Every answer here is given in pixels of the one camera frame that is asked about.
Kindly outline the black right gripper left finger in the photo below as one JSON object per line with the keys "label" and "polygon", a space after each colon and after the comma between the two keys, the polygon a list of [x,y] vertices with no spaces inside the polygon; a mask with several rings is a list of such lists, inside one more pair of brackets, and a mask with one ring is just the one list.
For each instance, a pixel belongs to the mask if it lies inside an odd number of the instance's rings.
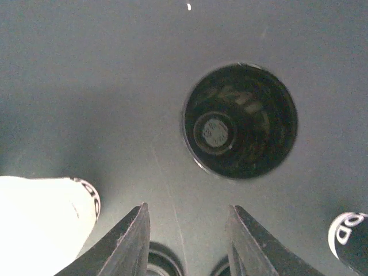
{"label": "black right gripper left finger", "polygon": [[149,217],[147,203],[135,206],[100,241],[58,275],[146,275]]}

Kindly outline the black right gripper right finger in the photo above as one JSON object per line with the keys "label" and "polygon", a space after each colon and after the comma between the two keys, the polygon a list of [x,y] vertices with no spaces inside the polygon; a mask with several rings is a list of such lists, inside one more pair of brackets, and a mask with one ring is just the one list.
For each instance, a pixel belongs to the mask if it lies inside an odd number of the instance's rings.
{"label": "black right gripper right finger", "polygon": [[239,205],[229,206],[225,230],[231,275],[322,275]]}

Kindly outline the black cup lid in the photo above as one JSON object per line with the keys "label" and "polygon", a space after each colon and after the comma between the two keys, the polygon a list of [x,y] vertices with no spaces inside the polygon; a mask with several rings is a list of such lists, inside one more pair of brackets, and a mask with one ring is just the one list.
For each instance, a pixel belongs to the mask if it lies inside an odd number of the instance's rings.
{"label": "black cup lid", "polygon": [[150,242],[146,275],[184,276],[183,266],[167,246]]}

